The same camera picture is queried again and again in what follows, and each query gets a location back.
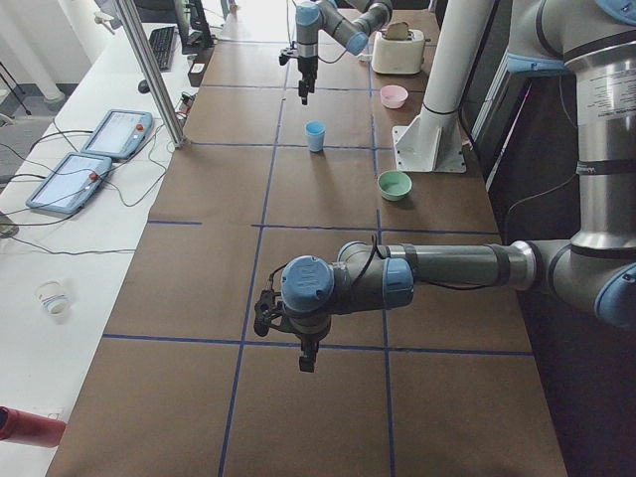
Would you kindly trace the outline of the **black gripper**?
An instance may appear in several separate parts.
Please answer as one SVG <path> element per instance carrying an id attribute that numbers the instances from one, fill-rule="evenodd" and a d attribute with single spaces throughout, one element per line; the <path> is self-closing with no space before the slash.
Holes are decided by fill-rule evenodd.
<path id="1" fill-rule="evenodd" d="M 282 49 L 279 64 L 284 66 L 289 60 L 296 60 L 302 79 L 298 82 L 298 95 L 303 105 L 308 104 L 308 96 L 315 92 L 318 73 L 318 46 L 294 45 Z"/>
<path id="2" fill-rule="evenodd" d="M 288 317 L 283 313 L 282 302 L 278 300 L 281 296 L 280 292 L 272 289 L 262 290 L 258 301 L 254 305 L 254 333 L 259 337 L 265 337 L 270 330 L 276 330 L 282 333 L 294 334 L 295 329 L 292 327 Z M 300 340 L 301 352 L 298 360 L 299 370 L 301 372 L 314 372 L 317 354 L 319 351 L 319 342 L 307 338 Z"/>

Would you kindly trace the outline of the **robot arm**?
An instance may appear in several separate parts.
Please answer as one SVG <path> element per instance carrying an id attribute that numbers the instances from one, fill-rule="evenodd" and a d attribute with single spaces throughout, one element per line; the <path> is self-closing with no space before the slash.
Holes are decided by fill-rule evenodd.
<path id="1" fill-rule="evenodd" d="M 393 15 L 391 1 L 348 1 L 361 15 L 350 21 L 338 10 L 335 1 L 302 1 L 295 8 L 296 38 L 279 54 L 279 63 L 284 66 L 295 59 L 301 73 L 298 95 L 303 105 L 308 95 L 315 91 L 318 76 L 319 32 L 324 31 L 346 52 L 360 54 L 369 42 L 372 33 L 387 25 Z"/>
<path id="2" fill-rule="evenodd" d="M 318 32 L 357 54 L 391 18 L 391 1 L 335 1 L 297 7 L 295 58 L 306 104 L 317 78 Z M 420 114 L 393 129 L 396 165 L 450 171 L 458 158 L 463 88 L 496 1 L 448 1 Z M 570 239 L 511 245 L 346 243 L 337 261 L 302 255 L 275 269 L 254 305 L 254 332 L 300 340 L 299 369 L 313 373 L 331 315 L 408 305 L 413 285 L 460 290 L 538 289 L 615 327 L 635 330 L 635 1 L 513 1 L 506 66 L 511 74 L 576 77 L 580 230 Z"/>

